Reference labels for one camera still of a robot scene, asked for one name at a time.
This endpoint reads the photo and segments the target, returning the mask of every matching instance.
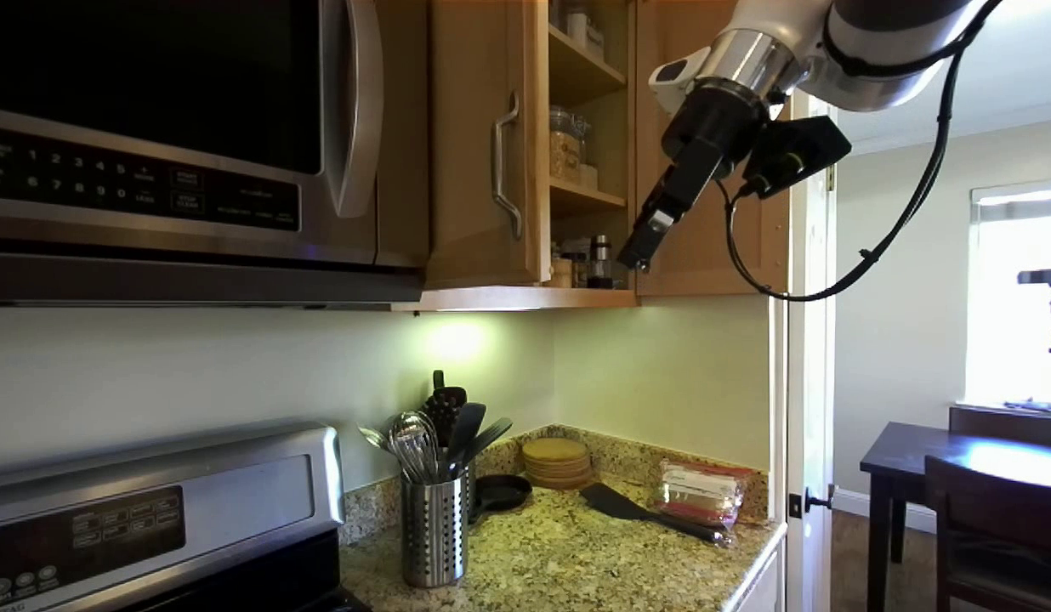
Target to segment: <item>wooden table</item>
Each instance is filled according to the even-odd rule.
[[[859,470],[871,471],[871,520],[866,520],[866,607],[884,607],[887,556],[902,560],[905,502],[927,506],[926,457],[952,460],[966,470],[1051,487],[1051,444],[1028,444],[983,435],[952,435],[944,427],[923,427],[891,421]]]

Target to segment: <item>window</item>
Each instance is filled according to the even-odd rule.
[[[1051,287],[1020,287],[1024,267],[1051,267],[1051,182],[975,191],[966,351],[974,401],[1051,401]]]

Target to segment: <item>robotic arm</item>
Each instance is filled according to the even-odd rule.
[[[830,120],[771,120],[791,87],[858,113],[902,106],[932,77],[938,59],[974,39],[997,4],[739,0],[713,43],[660,64],[651,77],[672,115],[664,134],[670,166],[619,263],[646,267],[697,194],[746,158],[739,197],[770,197],[838,164],[850,141]]]

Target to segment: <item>dark wooden chair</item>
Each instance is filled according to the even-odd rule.
[[[1051,612],[1051,489],[926,460],[935,506],[935,607],[952,599]]]
[[[990,440],[1051,444],[1051,416],[952,403],[944,427],[958,435],[990,435]]]

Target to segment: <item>utensil holder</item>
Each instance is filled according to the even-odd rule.
[[[407,585],[456,585],[465,576],[465,477],[401,477],[401,576]]]

